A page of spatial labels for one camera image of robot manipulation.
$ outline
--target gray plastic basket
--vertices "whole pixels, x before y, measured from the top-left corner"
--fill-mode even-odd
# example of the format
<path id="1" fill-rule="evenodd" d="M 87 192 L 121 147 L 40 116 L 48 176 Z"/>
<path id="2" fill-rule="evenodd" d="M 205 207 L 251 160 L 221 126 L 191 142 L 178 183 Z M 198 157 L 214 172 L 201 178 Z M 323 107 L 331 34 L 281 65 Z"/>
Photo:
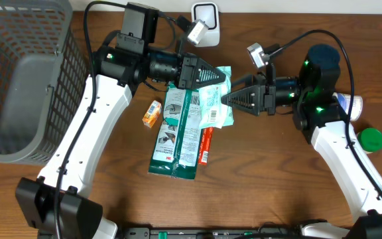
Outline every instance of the gray plastic basket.
<path id="1" fill-rule="evenodd" d="M 45 164 L 84 92 L 67 0 L 0 0 L 0 163 Z"/>

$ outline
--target cylindrical container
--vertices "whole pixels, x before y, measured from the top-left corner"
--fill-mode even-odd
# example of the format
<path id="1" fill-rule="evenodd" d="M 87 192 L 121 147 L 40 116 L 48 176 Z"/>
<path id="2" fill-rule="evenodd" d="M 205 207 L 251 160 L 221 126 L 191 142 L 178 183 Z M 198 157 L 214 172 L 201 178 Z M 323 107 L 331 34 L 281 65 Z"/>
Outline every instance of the cylindrical container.
<path id="1" fill-rule="evenodd" d="M 346 113 L 349 112 L 350 107 L 350 95 L 334 93 L 333 96 L 337 97 L 338 103 L 342 106 Z M 350 121 L 356 121 L 362 114 L 363 100 L 361 96 L 355 96 L 353 98 L 353 108 L 351 109 Z"/>
<path id="2" fill-rule="evenodd" d="M 382 133 L 375 128 L 367 128 L 357 134 L 362 149 L 370 154 L 382 149 Z"/>

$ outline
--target small orange and white box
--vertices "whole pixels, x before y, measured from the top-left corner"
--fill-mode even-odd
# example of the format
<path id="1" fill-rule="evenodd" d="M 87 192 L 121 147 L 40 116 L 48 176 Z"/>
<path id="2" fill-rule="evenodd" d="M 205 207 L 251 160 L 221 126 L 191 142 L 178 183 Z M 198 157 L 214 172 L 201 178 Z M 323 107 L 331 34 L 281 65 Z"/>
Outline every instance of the small orange and white box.
<path id="1" fill-rule="evenodd" d="M 158 101 L 153 101 L 144 115 L 143 122 L 146 126 L 152 127 L 156 123 L 157 118 L 162 112 L 162 104 Z"/>

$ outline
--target barcode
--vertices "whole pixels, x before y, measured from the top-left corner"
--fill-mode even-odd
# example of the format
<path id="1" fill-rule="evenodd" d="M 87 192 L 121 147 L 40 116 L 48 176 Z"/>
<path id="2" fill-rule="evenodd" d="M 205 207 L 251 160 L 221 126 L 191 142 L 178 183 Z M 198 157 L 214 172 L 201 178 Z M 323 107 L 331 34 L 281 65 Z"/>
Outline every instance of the barcode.
<path id="1" fill-rule="evenodd" d="M 156 108 L 156 106 L 151 106 L 149 109 L 149 114 L 152 114 L 155 108 Z"/>
<path id="2" fill-rule="evenodd" d="M 195 104 L 197 106 L 200 105 L 200 98 L 198 96 L 192 96 L 191 97 L 191 104 Z"/>
<path id="3" fill-rule="evenodd" d="M 202 157 L 202 162 L 207 163 L 207 158 L 209 157 L 209 152 L 203 151 L 203 157 Z"/>
<path id="4" fill-rule="evenodd" d="M 216 115 L 218 114 L 217 110 L 212 110 L 210 112 L 210 119 L 209 122 L 215 122 L 216 121 Z"/>

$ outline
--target orange box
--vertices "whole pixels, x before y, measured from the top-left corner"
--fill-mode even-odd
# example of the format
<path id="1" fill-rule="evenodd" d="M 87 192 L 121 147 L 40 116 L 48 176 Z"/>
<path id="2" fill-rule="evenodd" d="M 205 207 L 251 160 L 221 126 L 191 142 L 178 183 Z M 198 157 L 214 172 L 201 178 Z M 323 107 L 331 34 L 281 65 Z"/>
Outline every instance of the orange box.
<path id="1" fill-rule="evenodd" d="M 158 101 L 153 101 L 144 115 L 143 122 L 144 125 L 152 127 L 156 123 L 159 115 L 162 112 L 162 104 Z"/>
<path id="2" fill-rule="evenodd" d="M 207 165 L 207 158 L 209 156 L 210 142 L 212 142 L 213 127 L 203 130 L 202 143 L 200 144 L 200 152 L 198 156 L 199 165 Z"/>

